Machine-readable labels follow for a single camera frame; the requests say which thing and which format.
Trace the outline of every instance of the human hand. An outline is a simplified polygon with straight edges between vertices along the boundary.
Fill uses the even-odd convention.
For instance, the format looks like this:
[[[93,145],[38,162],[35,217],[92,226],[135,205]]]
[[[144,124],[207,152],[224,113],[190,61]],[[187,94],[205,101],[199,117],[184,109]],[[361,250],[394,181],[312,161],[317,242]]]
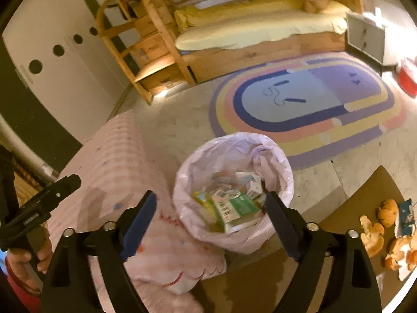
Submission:
[[[40,250],[38,251],[38,259],[40,260],[38,263],[38,271],[46,274],[53,253],[52,243],[49,240],[50,234],[48,230],[42,228],[42,232],[44,241]],[[40,293],[40,289],[38,288],[36,282],[29,276],[28,272],[24,268],[24,263],[30,261],[30,259],[32,259],[30,252],[20,248],[10,248],[7,252],[7,260],[9,262],[10,269],[13,274],[24,284],[25,289],[32,293]]]

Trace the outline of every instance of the red sleeve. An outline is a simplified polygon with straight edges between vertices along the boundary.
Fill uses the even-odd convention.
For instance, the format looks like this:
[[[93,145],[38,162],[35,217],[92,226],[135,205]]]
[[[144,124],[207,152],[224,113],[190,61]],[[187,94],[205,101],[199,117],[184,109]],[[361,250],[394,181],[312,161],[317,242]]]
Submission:
[[[9,274],[7,280],[12,287],[13,291],[16,293],[20,301],[28,309],[30,313],[39,313],[40,312],[40,299],[38,297],[29,294],[23,289],[22,282],[16,278],[13,274],[13,271],[10,268],[7,258],[5,260],[7,272]]]

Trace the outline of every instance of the rug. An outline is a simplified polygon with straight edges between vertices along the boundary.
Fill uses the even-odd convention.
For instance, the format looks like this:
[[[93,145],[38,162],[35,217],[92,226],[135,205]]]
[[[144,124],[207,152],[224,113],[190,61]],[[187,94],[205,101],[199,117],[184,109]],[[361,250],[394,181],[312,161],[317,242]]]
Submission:
[[[216,136],[270,137],[298,170],[401,126],[406,109],[362,61],[324,53],[231,74],[215,91],[209,116]]]

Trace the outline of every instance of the wooden bed frame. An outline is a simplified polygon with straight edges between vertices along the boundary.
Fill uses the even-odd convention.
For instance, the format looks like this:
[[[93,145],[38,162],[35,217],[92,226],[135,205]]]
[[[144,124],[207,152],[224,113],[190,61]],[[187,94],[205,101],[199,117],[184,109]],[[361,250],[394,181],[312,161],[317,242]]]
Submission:
[[[223,49],[207,49],[198,50],[181,56],[175,47],[175,39],[178,36],[178,30],[173,23],[172,13],[175,8],[191,5],[201,4],[204,2],[214,2],[216,0],[158,0],[158,5],[154,0],[142,0],[144,8],[148,13],[150,22],[156,28],[157,32],[162,37],[172,57],[171,64],[176,64],[181,71],[182,79],[187,80],[191,86],[195,83],[201,83],[216,77],[235,72],[237,70],[271,62],[274,60],[299,57],[302,55],[316,54],[320,52],[336,52],[345,49],[345,35],[333,32],[324,32],[316,34],[293,35],[287,39],[274,42],[264,42],[258,45],[249,46],[242,49],[223,50]],[[336,0],[348,6],[352,11],[362,13],[364,11],[362,0]],[[167,87],[160,85],[155,86],[152,90],[144,87],[134,77],[132,73],[127,72],[128,67],[122,61],[120,54],[126,52],[133,52],[135,47],[128,48],[124,53],[118,53],[115,48],[112,48],[110,41],[110,34],[115,36],[128,29],[136,28],[142,37],[139,20],[129,20],[125,25],[117,26],[111,29],[103,29],[102,19],[104,9],[106,6],[102,5],[97,13],[97,26],[99,33],[103,37],[106,45],[109,47],[113,55],[118,60],[122,69],[128,75],[129,79],[135,85],[139,93],[151,103],[152,95],[155,95]]]

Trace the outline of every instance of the white wardrobe door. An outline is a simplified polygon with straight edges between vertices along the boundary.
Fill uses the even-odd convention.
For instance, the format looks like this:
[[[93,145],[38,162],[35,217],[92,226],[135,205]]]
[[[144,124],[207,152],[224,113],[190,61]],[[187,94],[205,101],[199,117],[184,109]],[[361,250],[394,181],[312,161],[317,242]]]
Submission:
[[[49,0],[49,3],[76,53],[116,103],[129,80],[102,39],[90,33],[95,19],[84,0]]]
[[[32,92],[77,140],[106,122],[113,99],[65,42],[49,0],[24,0],[3,38]]]

